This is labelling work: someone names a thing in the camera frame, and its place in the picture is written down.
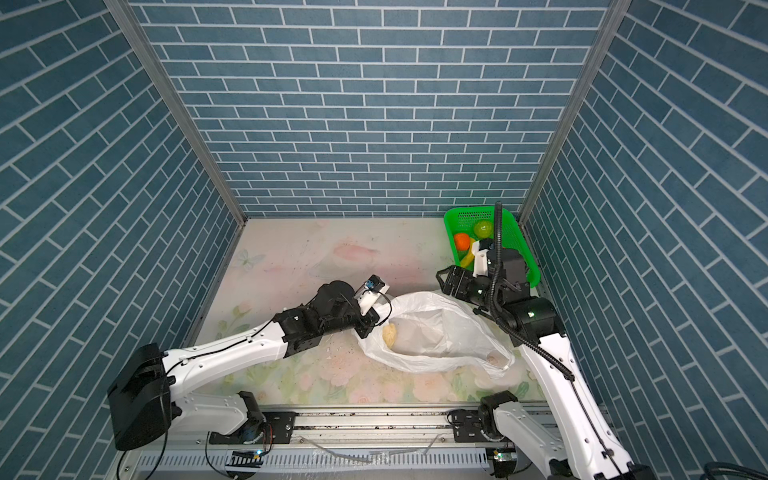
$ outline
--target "table surface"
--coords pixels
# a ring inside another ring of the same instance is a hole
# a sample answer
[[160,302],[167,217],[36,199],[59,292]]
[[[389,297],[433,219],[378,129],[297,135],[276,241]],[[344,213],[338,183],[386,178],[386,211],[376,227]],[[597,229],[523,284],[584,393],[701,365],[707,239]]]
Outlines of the table surface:
[[[249,220],[204,320],[197,344],[259,326],[283,308],[309,301],[323,283],[353,287],[372,274],[390,296],[437,290],[435,272],[453,263],[439,218]],[[491,325],[510,349],[509,338]],[[537,380],[517,361],[501,379],[462,367],[410,374],[366,357],[352,330],[287,359],[251,366],[205,385],[200,392],[253,392],[262,405],[476,402],[509,389],[519,399],[543,400]]]

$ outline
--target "white plastic bag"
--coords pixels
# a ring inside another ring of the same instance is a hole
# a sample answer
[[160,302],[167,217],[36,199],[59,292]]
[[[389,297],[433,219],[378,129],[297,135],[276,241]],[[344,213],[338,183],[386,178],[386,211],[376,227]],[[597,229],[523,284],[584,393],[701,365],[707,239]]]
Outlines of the white plastic bag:
[[[389,314],[388,303],[375,308],[381,318]],[[391,349],[382,337],[388,323],[397,329]],[[515,361],[471,305],[436,292],[407,293],[392,299],[389,319],[365,339],[358,338],[358,343],[368,357],[411,373],[477,366],[498,379]]]

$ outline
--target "side wall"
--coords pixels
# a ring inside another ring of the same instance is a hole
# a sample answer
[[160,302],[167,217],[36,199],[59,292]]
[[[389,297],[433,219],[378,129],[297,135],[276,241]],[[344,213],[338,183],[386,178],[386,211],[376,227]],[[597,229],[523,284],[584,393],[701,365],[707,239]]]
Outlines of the side wall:
[[0,478],[90,478],[108,383],[179,345],[235,223],[101,0],[0,12]]
[[609,0],[132,0],[246,213],[517,210]]
[[675,479],[768,469],[766,25],[634,0],[528,225],[593,391]]

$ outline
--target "metal corner post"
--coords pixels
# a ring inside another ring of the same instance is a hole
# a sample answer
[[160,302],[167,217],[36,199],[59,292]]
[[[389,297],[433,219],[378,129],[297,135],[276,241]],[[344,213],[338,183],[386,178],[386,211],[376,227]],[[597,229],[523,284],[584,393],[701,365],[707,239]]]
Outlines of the metal corner post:
[[563,108],[560,123],[558,123],[558,127],[552,135],[547,150],[541,158],[541,163],[533,176],[531,187],[528,189],[528,193],[525,195],[523,204],[520,207],[520,224],[525,224],[533,212],[538,196],[547,182],[547,177],[552,171],[554,163],[558,160],[558,154],[560,154],[560,150],[563,148],[565,138],[571,131],[576,115],[579,109],[581,109],[587,93],[589,93],[592,81],[598,75],[598,69],[605,59],[608,47],[611,46],[611,42],[616,35],[619,25],[621,25],[621,21],[624,19],[624,14],[627,13],[631,1],[613,0],[605,13],[605,17],[598,30],[598,36],[594,40],[594,45],[589,50],[587,59],[584,61],[584,67],[581,69],[578,80],[576,80],[576,85],[571,92],[571,96],[568,98],[568,103]]
[[221,174],[221,170],[216,165],[214,156],[208,149],[200,131],[197,129],[192,117],[189,115],[187,108],[184,106],[184,102],[181,100],[176,87],[173,82],[170,81],[168,73],[165,71],[160,58],[157,56],[149,37],[144,29],[139,25],[138,18],[134,14],[133,9],[128,4],[127,0],[104,0],[109,12],[117,22],[120,30],[125,35],[128,44],[133,48],[134,53],[138,57],[141,64],[144,66],[144,70],[149,75],[160,96],[163,98],[170,114],[176,119],[176,123],[179,124],[181,132],[184,137],[189,141],[192,150],[197,155],[197,159],[205,168],[211,181],[214,183],[216,190],[221,195],[227,208],[230,209],[233,217],[241,227],[245,225],[246,215],[243,209],[240,208],[240,204],[237,202],[232,190],[224,176]]

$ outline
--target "potato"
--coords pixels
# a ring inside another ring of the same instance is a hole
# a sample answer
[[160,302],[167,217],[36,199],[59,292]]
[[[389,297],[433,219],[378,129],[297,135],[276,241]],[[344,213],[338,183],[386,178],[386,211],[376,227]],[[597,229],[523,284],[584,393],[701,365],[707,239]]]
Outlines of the potato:
[[382,328],[382,337],[384,343],[391,349],[392,345],[395,345],[395,338],[397,338],[397,329],[395,326],[391,323],[384,325],[384,328]]

